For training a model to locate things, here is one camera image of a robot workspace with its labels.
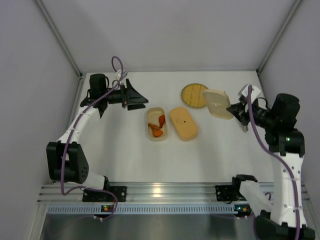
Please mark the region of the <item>beige lunch box lid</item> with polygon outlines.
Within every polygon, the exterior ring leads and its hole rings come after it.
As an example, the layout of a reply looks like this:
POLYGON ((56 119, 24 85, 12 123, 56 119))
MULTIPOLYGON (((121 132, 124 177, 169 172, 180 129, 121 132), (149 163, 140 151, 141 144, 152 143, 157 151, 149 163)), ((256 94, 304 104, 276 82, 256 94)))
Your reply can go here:
POLYGON ((227 111, 227 108, 231 106, 229 96, 225 91, 216 89, 205 89, 202 93, 210 114, 216 118, 230 120, 233 115, 227 111))

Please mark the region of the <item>red fried chicken drumstick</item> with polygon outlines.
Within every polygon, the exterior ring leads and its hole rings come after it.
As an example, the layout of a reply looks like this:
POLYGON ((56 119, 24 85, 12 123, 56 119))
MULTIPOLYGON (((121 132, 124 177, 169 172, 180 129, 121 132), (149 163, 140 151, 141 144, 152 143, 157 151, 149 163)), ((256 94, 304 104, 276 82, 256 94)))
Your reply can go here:
POLYGON ((162 129, 163 128, 163 125, 165 124, 166 122, 166 118, 165 118, 165 115, 161 115, 159 118, 158 118, 158 121, 159 121, 159 128, 162 129))

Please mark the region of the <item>orange fried chicken piece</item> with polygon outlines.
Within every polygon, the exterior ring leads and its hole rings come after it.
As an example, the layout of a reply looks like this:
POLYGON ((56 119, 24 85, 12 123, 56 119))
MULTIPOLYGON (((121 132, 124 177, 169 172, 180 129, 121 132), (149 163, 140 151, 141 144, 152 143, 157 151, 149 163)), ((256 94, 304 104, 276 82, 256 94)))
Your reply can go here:
POLYGON ((163 135, 163 131, 159 126, 152 123, 148 123, 148 126, 151 128, 151 132, 155 138, 161 137, 163 135))

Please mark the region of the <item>orange lunch box lid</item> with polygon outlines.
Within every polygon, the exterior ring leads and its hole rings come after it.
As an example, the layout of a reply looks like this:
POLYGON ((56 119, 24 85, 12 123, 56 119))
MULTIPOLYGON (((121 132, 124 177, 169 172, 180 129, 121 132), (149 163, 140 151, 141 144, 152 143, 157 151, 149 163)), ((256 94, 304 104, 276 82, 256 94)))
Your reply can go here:
POLYGON ((174 129, 179 125, 197 126, 189 111, 183 106, 173 108, 169 117, 174 129))

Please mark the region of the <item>metal serving tongs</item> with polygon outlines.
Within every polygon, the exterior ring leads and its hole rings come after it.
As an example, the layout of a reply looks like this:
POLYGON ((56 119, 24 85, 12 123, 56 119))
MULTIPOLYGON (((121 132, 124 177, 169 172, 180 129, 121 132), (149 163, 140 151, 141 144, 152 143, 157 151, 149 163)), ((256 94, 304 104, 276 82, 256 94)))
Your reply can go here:
POLYGON ((242 130, 244 133, 246 133, 249 130, 249 126, 248 125, 243 125, 242 126, 242 130))

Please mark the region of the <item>orange lunch box container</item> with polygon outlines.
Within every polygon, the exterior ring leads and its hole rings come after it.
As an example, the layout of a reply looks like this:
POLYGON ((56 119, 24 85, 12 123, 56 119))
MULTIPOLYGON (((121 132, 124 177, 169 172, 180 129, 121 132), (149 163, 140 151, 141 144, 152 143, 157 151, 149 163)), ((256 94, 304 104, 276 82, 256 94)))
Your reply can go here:
POLYGON ((196 125, 179 125, 175 128, 178 137, 185 142, 193 140, 198 135, 196 125))

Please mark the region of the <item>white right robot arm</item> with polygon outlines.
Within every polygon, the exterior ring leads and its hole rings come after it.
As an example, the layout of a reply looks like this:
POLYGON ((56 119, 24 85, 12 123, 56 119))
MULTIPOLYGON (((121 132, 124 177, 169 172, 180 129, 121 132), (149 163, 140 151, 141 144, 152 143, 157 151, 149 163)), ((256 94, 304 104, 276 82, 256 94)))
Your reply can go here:
POLYGON ((304 135, 295 127, 300 110, 297 97, 279 93, 271 108, 259 106, 250 94, 227 111, 243 126, 252 126, 261 148, 271 156, 273 201, 268 200, 254 176, 238 174, 232 180, 255 215, 255 232, 260 240, 314 240, 302 206, 301 171, 305 155, 304 135))

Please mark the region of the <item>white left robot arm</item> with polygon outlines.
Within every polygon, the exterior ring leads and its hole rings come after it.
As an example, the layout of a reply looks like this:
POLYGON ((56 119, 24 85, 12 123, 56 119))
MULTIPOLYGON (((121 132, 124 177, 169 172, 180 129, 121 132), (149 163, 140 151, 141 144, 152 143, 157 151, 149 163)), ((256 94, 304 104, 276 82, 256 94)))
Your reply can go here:
POLYGON ((48 173, 51 180, 60 183, 62 195, 66 183, 76 184, 78 189, 104 192, 110 189, 109 179, 90 170, 82 145, 96 123, 104 115, 108 105, 120 104, 129 111, 144 109, 148 99, 142 96, 130 83, 121 78, 110 85, 103 73, 90 75, 89 89, 80 103, 74 120, 65 133, 46 146, 48 173))

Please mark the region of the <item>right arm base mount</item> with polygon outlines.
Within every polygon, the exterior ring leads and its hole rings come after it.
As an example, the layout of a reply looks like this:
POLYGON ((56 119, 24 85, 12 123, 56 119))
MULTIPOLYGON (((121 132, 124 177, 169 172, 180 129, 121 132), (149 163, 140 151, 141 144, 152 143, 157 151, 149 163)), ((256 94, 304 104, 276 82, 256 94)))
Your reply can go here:
POLYGON ((216 200, 218 202, 224 202, 225 204, 231 204, 236 201, 245 201, 246 199, 240 193, 241 183, 245 181, 258 182, 253 175, 237 174, 232 177, 231 183, 215 185, 216 200))

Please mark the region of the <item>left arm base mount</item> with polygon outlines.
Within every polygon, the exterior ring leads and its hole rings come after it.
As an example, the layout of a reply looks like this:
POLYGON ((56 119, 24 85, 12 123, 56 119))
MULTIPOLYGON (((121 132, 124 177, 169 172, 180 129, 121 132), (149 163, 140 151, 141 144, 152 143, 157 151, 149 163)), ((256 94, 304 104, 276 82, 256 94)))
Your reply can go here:
POLYGON ((127 186, 112 185, 107 177, 104 177, 103 188, 93 190, 92 188, 85 188, 83 190, 82 201, 90 203, 102 202, 126 202, 127 186))

